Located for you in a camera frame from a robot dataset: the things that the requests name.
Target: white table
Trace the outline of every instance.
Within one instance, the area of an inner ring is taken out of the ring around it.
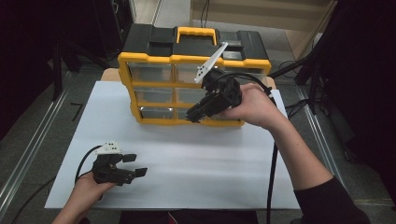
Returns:
[[[278,106],[284,106],[273,91]],[[201,125],[141,125],[132,116],[130,98],[119,82],[96,82],[76,133],[49,194],[46,208],[62,208],[74,187],[85,153],[113,139],[134,162],[121,169],[148,167],[131,185],[108,191],[95,208],[121,210],[264,209],[274,140],[262,128],[214,128]],[[91,154],[81,173],[92,168]],[[273,208],[299,208],[280,156]]]

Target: toolbox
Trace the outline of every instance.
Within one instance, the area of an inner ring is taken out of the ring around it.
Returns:
[[[205,63],[222,42],[228,46],[215,66],[226,72],[248,72],[265,80],[271,64],[258,32],[133,24],[118,60],[120,79],[131,97],[130,107],[136,121],[192,124],[185,120],[186,112],[205,97],[201,84],[194,81],[197,67]],[[200,124],[241,126],[243,121],[212,116]]]

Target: white plastic mount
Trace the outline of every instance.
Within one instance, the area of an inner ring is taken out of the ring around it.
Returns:
[[[215,65],[216,61],[227,48],[227,46],[227,42],[221,42],[221,47],[216,50],[216,52],[203,65],[198,67],[197,76],[194,79],[195,83],[200,82],[206,76],[206,74],[210,71],[210,69],[212,69],[213,65]]]
[[[102,145],[93,151],[95,155],[106,155],[106,154],[121,154],[120,145],[116,141],[111,141]]]

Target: floor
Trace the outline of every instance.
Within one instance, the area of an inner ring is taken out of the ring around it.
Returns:
[[[154,23],[156,26],[186,25],[180,19],[185,13],[188,1],[182,0],[134,0],[136,20],[142,23]],[[179,14],[170,13],[176,7],[184,8]],[[282,30],[244,25],[207,22],[207,27],[224,31],[256,30],[262,35],[264,46],[273,65],[273,71],[282,62],[294,60],[289,43]],[[78,121],[83,113],[91,89],[101,78],[103,69],[81,58],[83,66],[79,73],[68,72],[64,66],[64,92],[56,102],[52,102],[53,87],[49,86],[21,116],[0,141],[0,223],[11,223],[23,203],[35,190],[57,175],[64,154],[73,138]],[[117,67],[117,61],[109,61]],[[296,87],[292,71],[276,79],[284,104],[293,105],[308,85]],[[319,128],[333,158],[333,165],[339,172],[348,192],[360,209],[367,213],[372,223],[395,223],[396,212],[391,210],[392,203],[378,175],[369,167],[345,160],[342,143],[338,139],[332,123],[324,113],[317,109]],[[299,133],[314,153],[323,160],[323,151],[318,140],[321,136],[313,132],[308,122],[310,112],[303,108],[292,119]],[[50,223],[59,213],[57,210],[44,209],[50,192],[50,186],[41,190],[21,212],[17,223]],[[274,210],[272,223],[289,223],[302,215],[300,210]],[[118,223],[120,211],[91,210],[88,218],[92,223]],[[258,211],[260,223],[265,221],[265,212]]]

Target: hand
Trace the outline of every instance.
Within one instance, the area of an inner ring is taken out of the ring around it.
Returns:
[[[285,119],[260,86],[252,83],[242,85],[241,92],[241,105],[226,109],[221,113],[223,117],[242,119],[267,130],[279,125],[278,122]]]
[[[81,176],[64,209],[52,223],[78,223],[101,196],[114,186],[115,183],[97,184],[92,172]]]

